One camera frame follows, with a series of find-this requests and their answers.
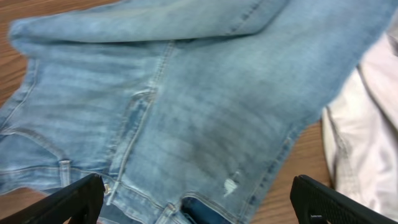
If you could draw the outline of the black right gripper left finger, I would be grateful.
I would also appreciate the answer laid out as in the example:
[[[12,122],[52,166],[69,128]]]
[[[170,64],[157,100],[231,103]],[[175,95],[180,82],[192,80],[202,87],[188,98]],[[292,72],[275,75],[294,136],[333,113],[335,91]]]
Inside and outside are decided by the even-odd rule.
[[[90,174],[33,205],[1,220],[1,224],[96,224],[105,187]]]

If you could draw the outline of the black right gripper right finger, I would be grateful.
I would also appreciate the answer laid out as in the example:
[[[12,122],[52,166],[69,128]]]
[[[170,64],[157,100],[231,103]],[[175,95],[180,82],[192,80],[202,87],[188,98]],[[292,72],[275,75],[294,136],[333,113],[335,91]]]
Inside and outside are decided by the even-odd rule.
[[[294,177],[290,201],[300,224],[397,224],[307,175]]]

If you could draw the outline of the light blue denim jeans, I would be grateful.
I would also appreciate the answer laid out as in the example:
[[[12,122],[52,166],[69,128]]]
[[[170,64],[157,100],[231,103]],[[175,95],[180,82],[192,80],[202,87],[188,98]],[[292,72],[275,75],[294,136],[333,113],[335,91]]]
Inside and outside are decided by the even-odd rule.
[[[102,176],[104,223],[249,223],[392,0],[118,1],[14,21],[1,193]]]

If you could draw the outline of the beige cloth garment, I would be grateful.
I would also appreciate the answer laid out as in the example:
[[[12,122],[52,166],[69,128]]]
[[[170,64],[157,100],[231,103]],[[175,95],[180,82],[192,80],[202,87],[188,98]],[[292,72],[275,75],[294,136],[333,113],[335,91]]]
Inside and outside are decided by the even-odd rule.
[[[397,18],[323,110],[326,163],[337,192],[397,220]]]

